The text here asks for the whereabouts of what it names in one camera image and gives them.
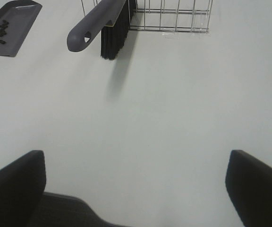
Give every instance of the gray dustpan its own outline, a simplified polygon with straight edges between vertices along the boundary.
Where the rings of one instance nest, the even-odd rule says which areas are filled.
[[[15,57],[41,4],[31,0],[15,0],[0,8],[0,55]]]

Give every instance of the gray brush handle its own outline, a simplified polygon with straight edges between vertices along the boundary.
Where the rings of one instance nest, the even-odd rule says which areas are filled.
[[[84,50],[104,26],[114,26],[126,0],[102,0],[68,34],[72,52]]]

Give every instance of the brush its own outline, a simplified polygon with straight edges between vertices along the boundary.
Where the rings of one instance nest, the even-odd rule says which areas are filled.
[[[124,46],[135,8],[136,2],[134,0],[126,0],[115,25],[113,27],[105,26],[102,29],[101,56],[104,59],[115,59],[119,50]]]
[[[135,8],[135,0],[102,0],[69,32],[68,49],[84,50],[102,31],[101,56],[115,59],[124,46]]]

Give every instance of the white floor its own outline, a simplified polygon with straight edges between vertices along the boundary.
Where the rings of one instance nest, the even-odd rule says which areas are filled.
[[[209,35],[130,32],[116,61],[67,50],[79,1],[38,1],[0,57],[0,168],[42,149],[46,190],[107,221],[241,227],[224,178],[232,149],[272,166],[272,1],[215,0]]]

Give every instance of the metal wire rack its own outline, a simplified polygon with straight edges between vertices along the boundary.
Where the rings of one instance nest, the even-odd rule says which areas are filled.
[[[101,0],[93,0],[94,7]],[[130,30],[208,33],[213,0],[136,1]]]

